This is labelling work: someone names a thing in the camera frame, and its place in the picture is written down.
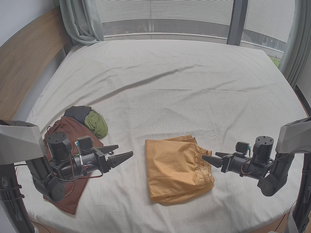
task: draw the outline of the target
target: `curtain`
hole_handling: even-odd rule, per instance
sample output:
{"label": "curtain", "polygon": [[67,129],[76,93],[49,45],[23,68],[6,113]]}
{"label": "curtain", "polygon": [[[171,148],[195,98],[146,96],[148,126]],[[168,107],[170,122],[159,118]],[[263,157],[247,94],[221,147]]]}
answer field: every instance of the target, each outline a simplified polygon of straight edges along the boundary
{"label": "curtain", "polygon": [[296,0],[293,26],[286,44],[279,70],[283,73],[292,88],[305,68],[306,60],[311,49],[311,2]]}
{"label": "curtain", "polygon": [[84,45],[104,40],[95,0],[59,0],[66,31]]}

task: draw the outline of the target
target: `wooden bed frame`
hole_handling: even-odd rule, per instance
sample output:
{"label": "wooden bed frame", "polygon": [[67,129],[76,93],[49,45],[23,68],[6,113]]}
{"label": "wooden bed frame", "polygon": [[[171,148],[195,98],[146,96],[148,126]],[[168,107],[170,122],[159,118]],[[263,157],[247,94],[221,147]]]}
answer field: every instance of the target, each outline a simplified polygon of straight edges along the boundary
{"label": "wooden bed frame", "polygon": [[[19,30],[0,47],[0,119],[12,120],[29,88],[70,40],[56,7]],[[288,213],[252,233],[282,232]],[[37,224],[40,233],[61,233]],[[311,233],[309,224],[306,232]]]}

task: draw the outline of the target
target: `folded dark gray garment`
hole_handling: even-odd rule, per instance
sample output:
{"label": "folded dark gray garment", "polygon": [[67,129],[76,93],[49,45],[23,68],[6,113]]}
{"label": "folded dark gray garment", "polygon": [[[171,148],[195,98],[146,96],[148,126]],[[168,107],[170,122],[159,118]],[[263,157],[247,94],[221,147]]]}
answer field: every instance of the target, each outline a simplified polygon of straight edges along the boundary
{"label": "folded dark gray garment", "polygon": [[86,116],[90,113],[92,107],[87,106],[72,106],[69,109],[65,110],[64,116],[72,117],[76,119],[82,125],[84,124]]}

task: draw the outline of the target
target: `bed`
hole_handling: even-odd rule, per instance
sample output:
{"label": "bed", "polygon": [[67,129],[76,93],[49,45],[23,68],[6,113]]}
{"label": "bed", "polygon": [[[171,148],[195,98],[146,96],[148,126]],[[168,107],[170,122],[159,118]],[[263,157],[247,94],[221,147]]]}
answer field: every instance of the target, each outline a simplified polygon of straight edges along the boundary
{"label": "bed", "polygon": [[210,192],[169,206],[149,199],[146,139],[192,134],[213,154],[233,153],[238,141],[253,145],[260,135],[277,140],[282,125],[306,117],[286,79],[261,50],[183,40],[76,45],[27,121],[44,136],[72,105],[91,106],[103,115],[109,128],[103,144],[118,144],[115,153],[133,151],[134,156],[89,180],[75,215],[44,200],[27,167],[18,167],[25,207],[38,223],[64,233],[267,232],[275,230],[296,200],[303,155],[295,156],[286,185],[273,197],[263,196],[256,180],[212,167]]}

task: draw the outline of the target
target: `wooden headboard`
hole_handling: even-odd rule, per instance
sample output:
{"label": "wooden headboard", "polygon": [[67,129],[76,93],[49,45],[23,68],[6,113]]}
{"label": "wooden headboard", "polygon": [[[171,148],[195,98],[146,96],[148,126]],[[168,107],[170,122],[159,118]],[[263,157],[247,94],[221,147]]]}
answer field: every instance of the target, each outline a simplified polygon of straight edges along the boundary
{"label": "wooden headboard", "polygon": [[12,120],[29,88],[68,41],[58,6],[0,47],[0,119]]}

